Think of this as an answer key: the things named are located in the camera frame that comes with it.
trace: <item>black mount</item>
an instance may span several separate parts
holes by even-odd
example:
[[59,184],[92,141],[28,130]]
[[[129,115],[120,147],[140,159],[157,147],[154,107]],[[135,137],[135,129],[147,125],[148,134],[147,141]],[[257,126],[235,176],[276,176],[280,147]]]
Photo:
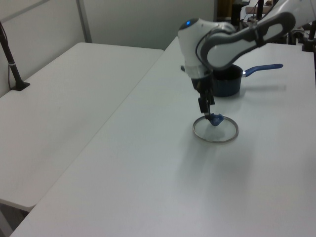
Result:
[[302,51],[316,53],[315,40],[314,40],[315,32],[316,32],[316,21],[313,21],[311,30],[310,30],[310,35],[308,36],[306,40],[304,40]]
[[3,29],[1,22],[0,22],[0,43],[2,45],[6,59],[8,60],[8,63],[9,63],[9,66],[11,68],[11,71],[13,73],[13,76],[15,78],[15,86],[12,88],[12,90],[21,91],[21,90],[25,89],[26,87],[28,87],[30,84],[22,81],[22,79],[20,77],[19,71],[15,65],[15,61],[14,61],[12,53],[10,51],[8,41],[7,41],[6,35],[4,33],[4,29]]

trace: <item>saucepan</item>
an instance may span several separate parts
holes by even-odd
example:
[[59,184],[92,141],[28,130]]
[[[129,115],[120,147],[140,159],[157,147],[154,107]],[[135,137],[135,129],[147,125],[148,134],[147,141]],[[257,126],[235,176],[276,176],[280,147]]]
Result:
[[256,66],[243,71],[236,65],[231,65],[222,71],[213,71],[213,95],[217,97],[231,96],[239,92],[241,78],[250,76],[256,71],[282,68],[283,64]]

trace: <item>white table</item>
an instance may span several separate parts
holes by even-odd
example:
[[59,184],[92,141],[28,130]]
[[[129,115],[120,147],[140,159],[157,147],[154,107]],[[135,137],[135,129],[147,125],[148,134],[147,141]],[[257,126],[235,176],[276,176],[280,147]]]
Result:
[[315,236],[313,54],[268,44],[236,63],[284,64],[215,99],[236,140],[193,135],[198,93],[175,39],[12,236]]
[[0,203],[30,211],[162,52],[79,43],[0,98]]

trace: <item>black cable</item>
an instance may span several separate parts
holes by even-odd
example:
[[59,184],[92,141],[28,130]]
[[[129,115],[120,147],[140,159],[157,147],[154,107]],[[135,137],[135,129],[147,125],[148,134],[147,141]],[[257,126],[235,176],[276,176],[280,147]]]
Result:
[[208,66],[202,61],[202,59],[198,56],[198,46],[199,44],[202,42],[203,39],[206,39],[207,35],[210,33],[211,31],[207,32],[200,40],[199,42],[197,43],[197,46],[196,46],[196,56],[197,56],[197,59],[203,64],[203,66],[205,66],[207,69],[208,69]]
[[[255,12],[255,8],[256,8],[257,4],[253,7],[253,9],[252,9],[250,12],[252,12],[252,11]],[[242,21],[244,21],[244,20],[246,19],[247,15],[249,15],[249,13],[247,13],[247,14],[245,15],[245,17],[243,18]]]
[[253,20],[253,18],[255,17],[255,8],[256,8],[256,6],[258,5],[258,3],[259,3],[259,1],[257,1],[257,4],[256,4],[255,7],[252,9],[252,10],[253,10],[252,20]]
[[11,85],[10,85],[10,65],[8,65],[8,83],[9,83],[9,88],[11,90]]
[[5,40],[8,42],[8,37],[6,36],[5,30],[4,30],[3,25],[1,24],[1,22],[0,22],[0,25],[1,25],[1,31],[3,32],[3,34],[5,36]]
[[261,20],[262,20],[263,18],[265,18],[266,15],[268,15],[268,14],[270,13],[270,11],[272,11],[272,9],[274,8],[274,6],[275,6],[276,4],[272,5],[272,7],[271,7],[271,8],[269,9],[269,11],[264,15],[264,17],[261,18]]

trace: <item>cable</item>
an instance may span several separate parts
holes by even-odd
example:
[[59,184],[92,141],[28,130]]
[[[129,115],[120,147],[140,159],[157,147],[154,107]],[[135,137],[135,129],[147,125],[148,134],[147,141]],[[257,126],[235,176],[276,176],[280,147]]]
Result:
[[212,30],[210,30],[209,32],[207,32],[200,40],[199,42],[197,43],[197,46],[196,46],[196,57],[197,59],[203,64],[203,66],[205,66],[207,69],[208,69],[208,66],[202,61],[202,59],[199,57],[198,55],[198,47],[199,47],[199,44],[202,42],[203,39],[206,39],[207,35],[211,32]]
[[276,4],[272,5],[272,7],[271,7],[271,8],[269,9],[269,11],[264,15],[264,17],[261,18],[261,20],[262,20],[263,18],[265,18],[265,17],[270,13],[270,11],[272,11],[272,9],[274,8],[274,6],[275,6]]
[[[254,12],[255,12],[255,8],[256,8],[256,6],[258,5],[258,3],[259,3],[259,0],[257,1],[256,5],[253,7],[253,9],[250,11],[250,12],[253,11],[253,15],[255,14],[255,13],[254,13]],[[245,15],[245,17],[243,18],[242,21],[244,21],[244,19],[246,19],[247,15],[249,15],[249,13],[247,13],[247,14]]]
[[257,4],[255,5],[255,7],[252,9],[252,10],[253,10],[252,20],[253,20],[253,18],[255,17],[255,8],[256,8],[256,6],[258,5],[258,3],[259,3],[259,0],[257,1]]
[[291,33],[297,33],[297,32],[300,32],[300,33],[303,33],[303,34],[306,34],[306,35],[310,36],[310,34],[308,34],[307,32],[305,32],[303,30],[293,30],[293,31],[291,31]]
[[6,36],[5,30],[3,28],[3,25],[0,22],[0,26],[1,26],[1,31],[3,32],[4,36],[5,36],[5,40],[8,42],[8,37]]
[[11,90],[11,85],[10,85],[10,65],[8,65],[8,83],[9,83],[9,88]]

